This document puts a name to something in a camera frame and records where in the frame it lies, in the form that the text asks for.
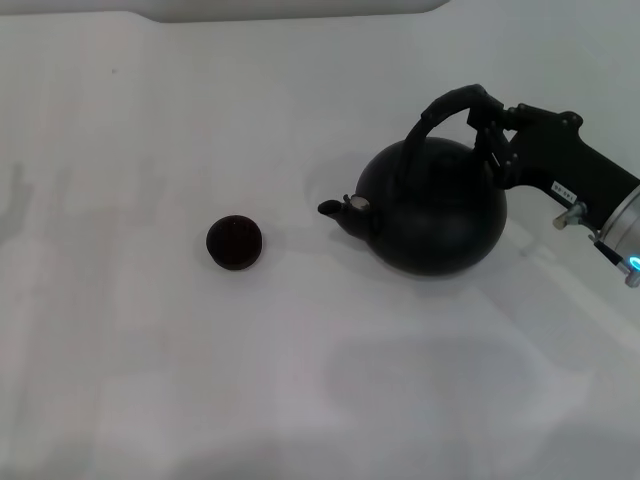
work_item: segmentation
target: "black handle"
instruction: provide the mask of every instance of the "black handle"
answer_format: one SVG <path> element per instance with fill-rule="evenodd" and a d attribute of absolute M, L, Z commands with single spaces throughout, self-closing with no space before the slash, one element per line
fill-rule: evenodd
<path fill-rule="evenodd" d="M 447 118 L 467 109 L 482 109 L 498 118 L 503 104 L 490 96 L 480 85 L 469 85 L 443 95 L 434 101 L 420 116 L 420 121 L 411 130 L 396 165 L 396 183 L 403 185 L 411 168 L 411 163 L 427 135 Z"/>

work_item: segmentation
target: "kettle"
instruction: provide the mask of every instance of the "kettle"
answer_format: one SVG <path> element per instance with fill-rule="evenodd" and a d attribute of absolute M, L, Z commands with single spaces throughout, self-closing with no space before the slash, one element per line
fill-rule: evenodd
<path fill-rule="evenodd" d="M 404 141 L 365 168 L 354 195 L 328 200 L 318 212 L 364 240 L 382 260 L 418 275 L 471 267 L 504 230 L 504 190 L 477 149 L 427 137 L 449 116 L 491 99 L 479 86 L 436 100 Z"/>

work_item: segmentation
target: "white surface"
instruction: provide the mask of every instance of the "white surface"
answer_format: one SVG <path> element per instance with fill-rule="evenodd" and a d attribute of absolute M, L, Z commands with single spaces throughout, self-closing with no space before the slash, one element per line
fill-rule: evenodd
<path fill-rule="evenodd" d="M 446 281 L 315 212 L 474 82 L 639 174 L 638 53 L 531 3 L 0 19 L 0 478 L 640 478 L 638 292 L 553 201 L 510 192 Z M 204 249 L 231 213 L 265 234 L 244 273 Z"/>
<path fill-rule="evenodd" d="M 0 15 L 128 11 L 160 22 L 426 12 L 446 0 L 0 0 Z"/>

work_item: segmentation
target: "label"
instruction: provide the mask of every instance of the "label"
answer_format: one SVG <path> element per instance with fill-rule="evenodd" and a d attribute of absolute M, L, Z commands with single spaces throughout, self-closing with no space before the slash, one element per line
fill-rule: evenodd
<path fill-rule="evenodd" d="M 576 203 L 576 200 L 578 199 L 578 196 L 575 193 L 563 187 L 558 182 L 553 182 L 553 185 L 551 185 L 551 191 L 560 195 L 562 198 L 564 198 L 566 201 L 570 202 L 571 204 Z"/>

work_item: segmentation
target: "kettle spout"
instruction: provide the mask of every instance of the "kettle spout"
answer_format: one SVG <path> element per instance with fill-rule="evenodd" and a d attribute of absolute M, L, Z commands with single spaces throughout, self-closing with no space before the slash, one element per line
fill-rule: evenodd
<path fill-rule="evenodd" d="M 344 203 L 337 200 L 327 200 L 318 206 L 318 212 L 332 218 L 349 235 L 361 240 L 368 240 L 371 236 L 371 207 L 362 198 L 344 196 Z"/>

